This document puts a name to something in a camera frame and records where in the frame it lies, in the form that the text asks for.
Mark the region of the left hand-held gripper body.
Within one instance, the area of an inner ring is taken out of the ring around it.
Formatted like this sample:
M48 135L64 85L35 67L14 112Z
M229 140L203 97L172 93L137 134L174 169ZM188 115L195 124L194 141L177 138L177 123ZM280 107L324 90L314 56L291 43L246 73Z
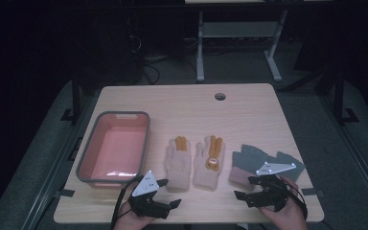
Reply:
M154 201L153 197L161 188L152 171L148 171L132 191L128 202L138 217L165 219L169 213L169 204Z

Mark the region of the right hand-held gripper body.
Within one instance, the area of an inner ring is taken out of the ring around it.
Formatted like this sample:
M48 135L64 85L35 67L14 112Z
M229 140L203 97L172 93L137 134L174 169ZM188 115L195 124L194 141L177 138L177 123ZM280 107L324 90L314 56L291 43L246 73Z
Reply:
M256 170L256 175L262 180L260 186L262 190L257 193L250 194L248 201L249 207L266 207L273 206L275 211L280 211L286 204L288 199L288 188L286 183L280 179L277 174L295 169L292 164L276 164L264 162L264 164Z

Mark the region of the cream glove with orange fingers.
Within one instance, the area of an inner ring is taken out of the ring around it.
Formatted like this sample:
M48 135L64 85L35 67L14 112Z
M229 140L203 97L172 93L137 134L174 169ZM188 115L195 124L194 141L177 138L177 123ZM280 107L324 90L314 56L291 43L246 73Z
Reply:
M173 190L185 191L190 187L191 147L184 136L171 139L166 148L165 170L169 180L167 187Z

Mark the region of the grey glove with pink cuff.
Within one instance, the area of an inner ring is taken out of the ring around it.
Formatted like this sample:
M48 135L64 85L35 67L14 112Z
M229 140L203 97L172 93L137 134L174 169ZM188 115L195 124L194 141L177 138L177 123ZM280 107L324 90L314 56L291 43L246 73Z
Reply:
M292 164L294 163L296 168L290 171L279 172L279 175L285 176L290 180L296 182L299 176L301 175L302 171L305 169L305 165L299 161L298 159L294 158L293 156L283 153L281 151L277 152L275 157L269 156L267 158L268 163L276 163L276 164Z
M251 187L248 178L255 176L264 162L268 159L268 154L253 146L242 145L240 151L232 153L232 169L229 175L229 181Z

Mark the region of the pink basin with grey rim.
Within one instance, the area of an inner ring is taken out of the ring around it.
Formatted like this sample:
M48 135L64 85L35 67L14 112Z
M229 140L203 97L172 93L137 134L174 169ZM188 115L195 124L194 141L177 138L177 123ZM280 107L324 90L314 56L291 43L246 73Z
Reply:
M101 113L88 135L77 178L91 186L120 186L141 174L150 133L143 111Z

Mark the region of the person's left hand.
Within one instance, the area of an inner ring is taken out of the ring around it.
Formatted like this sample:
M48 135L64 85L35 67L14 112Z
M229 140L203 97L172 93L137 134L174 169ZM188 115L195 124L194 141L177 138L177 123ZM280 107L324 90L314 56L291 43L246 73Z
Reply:
M125 202L119 209L117 219L112 230L142 230L153 221L154 218L138 217L131 211L129 203Z

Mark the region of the person's right hand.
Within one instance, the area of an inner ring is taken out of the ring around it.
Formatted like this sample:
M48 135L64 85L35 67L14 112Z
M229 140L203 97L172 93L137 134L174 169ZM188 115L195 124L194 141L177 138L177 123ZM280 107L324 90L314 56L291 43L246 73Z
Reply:
M266 207L260 207L259 211L271 220L278 230L308 230L304 213L292 198L287 200L281 211L273 212Z

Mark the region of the cream glove with bear face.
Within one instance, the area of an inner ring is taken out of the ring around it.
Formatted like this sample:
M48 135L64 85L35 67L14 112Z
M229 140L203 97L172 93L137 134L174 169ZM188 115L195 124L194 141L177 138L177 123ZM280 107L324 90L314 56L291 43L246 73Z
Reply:
M195 145L194 177L196 187L215 190L223 168L225 144L220 137L207 136Z

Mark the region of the black metal stand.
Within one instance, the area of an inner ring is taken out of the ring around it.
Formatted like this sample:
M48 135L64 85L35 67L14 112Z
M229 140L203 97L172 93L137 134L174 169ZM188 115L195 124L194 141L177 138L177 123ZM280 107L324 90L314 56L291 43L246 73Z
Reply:
M352 108L344 106L344 78L340 69L333 70L333 115L337 122L344 126L347 123L358 123L359 119Z
M66 108L61 116L61 121L68 121L75 124L81 115L80 82L79 75L75 74L71 79L72 86L72 107Z

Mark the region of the white metal desk frame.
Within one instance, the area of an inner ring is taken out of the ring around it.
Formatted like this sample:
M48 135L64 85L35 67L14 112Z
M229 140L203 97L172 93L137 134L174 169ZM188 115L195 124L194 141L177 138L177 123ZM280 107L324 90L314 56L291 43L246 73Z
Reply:
M264 51L264 57L272 78L281 81L282 76L275 62L274 55L280 41L288 11L281 12L277 21L263 22L205 22L203 12L198 15L197 52L196 52L196 81L204 82L203 40L205 38L271 38L272 44Z

